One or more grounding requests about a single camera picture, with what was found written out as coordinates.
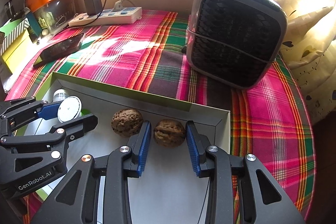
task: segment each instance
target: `walnut shell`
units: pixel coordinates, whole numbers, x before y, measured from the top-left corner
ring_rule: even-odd
[[[165,147],[177,147],[185,140],[183,125],[176,120],[164,119],[154,128],[154,141]]]
[[[122,109],[113,115],[111,127],[123,137],[138,134],[143,123],[141,113],[133,108]]]

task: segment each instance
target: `white power strip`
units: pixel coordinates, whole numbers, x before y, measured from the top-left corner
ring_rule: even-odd
[[[88,24],[94,21],[98,15],[88,16],[87,13],[80,14],[69,21],[70,27],[76,27]],[[112,9],[103,10],[101,16],[92,24],[87,26],[96,25],[113,25],[113,24],[131,24],[141,19],[142,8],[141,7],[128,7],[118,12],[113,12]]]

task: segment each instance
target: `black power adapter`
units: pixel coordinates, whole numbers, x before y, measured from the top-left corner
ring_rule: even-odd
[[[103,11],[101,0],[84,0],[88,16],[98,15]]]

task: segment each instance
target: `blue textured pad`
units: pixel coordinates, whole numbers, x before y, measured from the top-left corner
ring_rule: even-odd
[[[201,173],[201,167],[200,167],[200,155],[198,153],[196,143],[193,137],[193,134],[191,132],[191,128],[188,124],[185,125],[185,131],[186,131],[186,139],[191,159],[191,164],[193,166],[193,170],[196,173],[197,176]]]
[[[147,160],[147,155],[148,155],[148,150],[149,150],[149,144],[151,142],[151,132],[152,132],[152,127],[151,127],[151,124],[148,123],[144,137],[142,139],[140,152],[139,152],[139,158],[138,158],[139,166],[137,170],[139,177],[142,175],[142,172],[145,170],[145,165],[146,165],[146,160]]]
[[[44,120],[50,120],[53,118],[57,118],[57,112],[58,112],[58,108],[60,105],[61,105],[61,102],[59,102],[59,104],[43,106],[40,112],[38,112],[38,117]]]

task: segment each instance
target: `curtain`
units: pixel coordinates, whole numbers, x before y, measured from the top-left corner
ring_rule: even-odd
[[[336,0],[275,0],[288,17],[280,53],[313,124],[336,108]]]

